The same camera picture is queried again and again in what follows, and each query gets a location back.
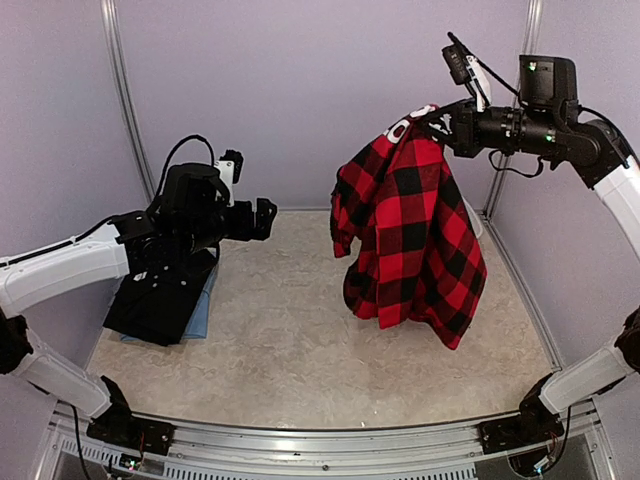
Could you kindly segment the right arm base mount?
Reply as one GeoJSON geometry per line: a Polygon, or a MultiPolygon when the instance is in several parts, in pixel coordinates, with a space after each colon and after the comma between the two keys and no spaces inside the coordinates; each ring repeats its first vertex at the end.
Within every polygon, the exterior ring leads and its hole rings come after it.
{"type": "Polygon", "coordinates": [[[565,429],[557,415],[518,413],[481,422],[478,432],[483,453],[488,455],[561,437],[565,429]]]}

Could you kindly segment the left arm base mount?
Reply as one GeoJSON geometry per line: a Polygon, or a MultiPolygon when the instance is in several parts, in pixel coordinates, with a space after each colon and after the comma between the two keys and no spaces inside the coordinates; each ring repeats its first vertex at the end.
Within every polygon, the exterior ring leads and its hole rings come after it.
{"type": "Polygon", "coordinates": [[[167,456],[176,427],[168,422],[132,414],[104,414],[87,428],[90,438],[139,453],[167,456]]]}

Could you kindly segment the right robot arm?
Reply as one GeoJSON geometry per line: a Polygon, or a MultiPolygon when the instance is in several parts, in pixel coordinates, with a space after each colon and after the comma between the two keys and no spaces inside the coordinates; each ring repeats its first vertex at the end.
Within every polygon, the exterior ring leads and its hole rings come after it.
{"type": "MultiPolygon", "coordinates": [[[[639,248],[639,160],[620,129],[599,112],[579,120],[576,68],[561,57],[522,55],[515,107],[491,101],[491,70],[459,44],[442,50],[450,75],[471,97],[448,106],[446,144],[460,157],[482,150],[536,156],[540,167],[568,163],[596,193],[621,227],[632,249],[639,248]]],[[[508,431],[523,444],[543,433],[560,435],[559,416],[575,403],[601,394],[639,370],[639,314],[625,320],[611,342],[586,359],[540,380],[523,398],[508,431]]]]}

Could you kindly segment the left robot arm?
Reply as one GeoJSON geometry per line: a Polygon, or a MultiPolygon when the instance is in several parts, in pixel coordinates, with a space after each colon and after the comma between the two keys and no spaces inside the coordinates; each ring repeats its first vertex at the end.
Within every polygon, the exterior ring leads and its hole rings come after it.
{"type": "Polygon", "coordinates": [[[267,198],[234,198],[240,169],[235,160],[173,165],[146,209],[114,215],[40,250],[2,258],[2,373],[76,407],[118,444],[133,443],[140,424],[117,384],[50,348],[28,327],[23,313],[103,280],[184,268],[226,239],[268,239],[277,207],[267,198]]]}

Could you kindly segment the red black plaid shirt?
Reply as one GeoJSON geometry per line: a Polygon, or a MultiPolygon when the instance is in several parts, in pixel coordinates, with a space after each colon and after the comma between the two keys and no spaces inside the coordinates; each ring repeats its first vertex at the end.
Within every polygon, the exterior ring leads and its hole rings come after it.
{"type": "Polygon", "coordinates": [[[360,242],[343,282],[356,317],[423,322],[455,350],[487,268],[443,146],[419,125],[435,109],[407,114],[338,169],[329,227],[337,258],[360,242]]]}

